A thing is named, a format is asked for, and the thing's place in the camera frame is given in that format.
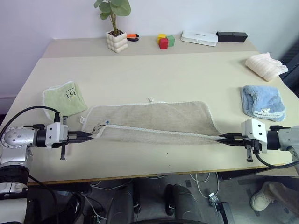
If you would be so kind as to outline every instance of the folded towel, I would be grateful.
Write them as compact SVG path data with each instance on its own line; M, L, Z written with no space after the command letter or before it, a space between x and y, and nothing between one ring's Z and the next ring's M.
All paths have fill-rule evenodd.
M108 140L193 145L222 139L209 108L200 101L99 105L81 120L82 131Z
M245 114L272 121L285 119L285 106L277 88L246 85L242 89L241 97Z
M71 116L87 109L81 91L73 81L45 90L43 106L53 107L64 116ZM45 110L45 113L50 120L54 119L54 112Z
M245 65L267 81L288 71L285 65L271 58L269 53L253 55L246 60Z

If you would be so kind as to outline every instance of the black cable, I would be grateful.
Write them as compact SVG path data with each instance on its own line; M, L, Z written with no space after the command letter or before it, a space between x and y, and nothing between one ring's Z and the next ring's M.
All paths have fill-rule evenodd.
M93 198L91 198L91 197L88 197L88 196L85 196L85 197L87 197L88 199L90 199L90 200L92 200L92 201L94 201L94 202L96 202L99 206L101 206L101 208L102 208L102 210L103 210L103 212L105 212L106 213L106 210L105 210L105 208L103 207L103 205L99 202L99 201L97 201L97 200L95 200L95 199L93 199Z
M271 164L268 164L267 162L265 162L264 160L262 160L262 158L259 156L258 153L254 153L254 155L256 155L256 158L264 165L270 167L270 168L273 168L273 169L284 169L284 168L288 168L288 167L292 167L292 166L295 166L297 164L299 164L299 160L295 161L295 162L291 162L291 163L288 163L288 164L285 164L285 165L281 165L281 166L275 166L275 165L271 165Z
M43 188L47 189L53 196L54 199L54 206L55 206L55 215L56 215L56 224L59 224L59 212L58 212L58 203L57 203L57 198L56 195L54 193L54 191L49 188L47 185L44 185L42 182L40 182L39 180L35 179L33 176L28 175L33 181L35 181L36 183L38 183L40 186L42 186Z
M8 126L17 118L19 117L21 114L25 113L26 111L32 110L32 109L36 109L36 108L42 108L42 109L47 109L47 110L51 110L55 112L55 119L58 120L59 118L59 112L58 110L55 110L54 108L48 107L48 106L32 106L32 107L28 107L20 112L18 112L16 115L13 116L13 118L11 118L9 120L9 122L7 122L7 124L3 127L2 131L0 132L0 139L2 138L3 133L5 132L5 130L8 128Z

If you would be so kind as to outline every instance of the wall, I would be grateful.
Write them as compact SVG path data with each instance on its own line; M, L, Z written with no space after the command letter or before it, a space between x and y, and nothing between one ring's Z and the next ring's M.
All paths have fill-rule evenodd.
M298 0L129 0L132 13L118 27L141 35L183 29L243 31L260 52L279 59L299 35ZM94 0L0 1L0 107L16 96L52 38L103 36Z

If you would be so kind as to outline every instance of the plant leaf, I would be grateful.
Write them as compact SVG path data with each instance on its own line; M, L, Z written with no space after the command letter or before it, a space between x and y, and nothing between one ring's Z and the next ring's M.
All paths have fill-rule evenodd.
M123 4L124 0L110 0L112 4L114 4L115 6L120 6L121 4Z
M97 1L93 4L93 7L94 7L94 8L99 7L99 4L101 4L102 1L103 1L103 0L97 0Z
M131 6L128 0L123 0L120 6L116 6L113 3L110 4L112 11L118 16L127 16L131 13Z
M100 4L100 10L101 10L103 13L111 13L110 3L102 2L102 3Z
M100 14L100 18L101 18L102 20L105 20L105 19L108 18L109 15L110 15L110 13L101 13L101 14Z

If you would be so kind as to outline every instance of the shoe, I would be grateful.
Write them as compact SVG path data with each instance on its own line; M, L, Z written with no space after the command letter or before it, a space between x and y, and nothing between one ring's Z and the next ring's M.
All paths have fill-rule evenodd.
M261 190L251 197L250 205L254 211L263 211L270 203L274 202L274 198L264 194L264 190L269 183L271 182L265 182Z

